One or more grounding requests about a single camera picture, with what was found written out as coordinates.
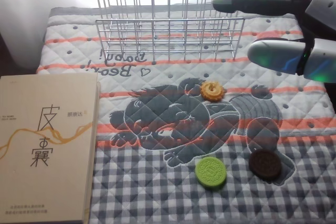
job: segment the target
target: quilted mat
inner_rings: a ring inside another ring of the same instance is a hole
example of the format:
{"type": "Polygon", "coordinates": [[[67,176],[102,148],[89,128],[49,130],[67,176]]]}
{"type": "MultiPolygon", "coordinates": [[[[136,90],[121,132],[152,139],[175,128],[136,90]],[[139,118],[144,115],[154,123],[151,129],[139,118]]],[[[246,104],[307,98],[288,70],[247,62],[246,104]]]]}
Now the quilted mat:
{"type": "Polygon", "coordinates": [[[236,60],[116,55],[107,67],[97,18],[95,9],[53,9],[37,70],[99,73],[90,223],[336,223],[336,118],[323,84],[246,57],[257,38],[301,38],[295,19],[245,15],[236,60]],[[202,99],[206,80],[227,90],[221,102],[202,99]],[[271,183],[248,167],[260,148],[281,159],[271,183]],[[218,190],[196,179],[205,156],[226,166],[218,190]]]}

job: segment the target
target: white curtain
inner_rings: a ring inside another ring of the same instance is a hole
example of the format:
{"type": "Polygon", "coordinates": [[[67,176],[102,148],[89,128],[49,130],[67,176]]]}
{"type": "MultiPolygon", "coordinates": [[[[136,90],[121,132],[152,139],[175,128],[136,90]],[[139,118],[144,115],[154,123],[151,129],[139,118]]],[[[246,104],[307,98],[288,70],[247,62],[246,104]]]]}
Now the white curtain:
{"type": "Polygon", "coordinates": [[[0,0],[0,34],[19,66],[38,66],[50,10],[71,6],[98,4],[97,0],[0,0]]]}

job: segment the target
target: chinese character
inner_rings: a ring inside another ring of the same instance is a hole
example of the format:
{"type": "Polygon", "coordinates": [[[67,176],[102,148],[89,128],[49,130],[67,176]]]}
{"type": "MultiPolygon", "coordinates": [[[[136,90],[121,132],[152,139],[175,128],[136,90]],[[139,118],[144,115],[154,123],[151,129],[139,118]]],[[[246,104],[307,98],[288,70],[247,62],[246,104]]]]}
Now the chinese character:
{"type": "Polygon", "coordinates": [[[50,121],[55,117],[55,115],[57,115],[54,110],[59,110],[59,108],[60,107],[53,107],[53,105],[51,105],[51,107],[42,108],[40,121],[37,128],[38,131],[43,130],[47,125],[54,129],[50,121]]]}
{"type": "Polygon", "coordinates": [[[39,159],[42,160],[45,163],[46,166],[48,166],[47,160],[49,159],[49,156],[48,156],[49,151],[50,151],[50,153],[53,152],[53,148],[46,148],[47,145],[48,145],[48,141],[47,141],[48,139],[49,138],[46,138],[46,137],[40,138],[40,140],[42,140],[40,142],[41,149],[33,149],[32,150],[31,154],[34,154],[35,157],[32,158],[32,159],[34,159],[34,162],[30,166],[35,164],[35,167],[37,167],[37,162],[38,162],[39,159]]]}

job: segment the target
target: metal basket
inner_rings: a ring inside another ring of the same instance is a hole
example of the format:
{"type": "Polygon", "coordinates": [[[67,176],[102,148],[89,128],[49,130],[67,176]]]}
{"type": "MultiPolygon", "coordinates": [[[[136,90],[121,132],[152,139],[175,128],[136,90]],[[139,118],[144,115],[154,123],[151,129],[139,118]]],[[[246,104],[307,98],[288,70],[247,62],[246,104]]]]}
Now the metal basket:
{"type": "Polygon", "coordinates": [[[213,10],[211,0],[98,0],[96,25],[110,54],[157,59],[235,58],[244,19],[213,10]]]}

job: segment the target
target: beige book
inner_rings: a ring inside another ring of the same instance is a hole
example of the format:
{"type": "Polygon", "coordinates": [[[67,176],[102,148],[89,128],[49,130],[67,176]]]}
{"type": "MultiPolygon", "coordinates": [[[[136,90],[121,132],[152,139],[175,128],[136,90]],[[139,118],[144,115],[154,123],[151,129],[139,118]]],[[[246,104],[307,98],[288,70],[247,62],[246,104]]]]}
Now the beige book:
{"type": "Polygon", "coordinates": [[[0,223],[88,221],[95,73],[2,77],[0,223]]]}

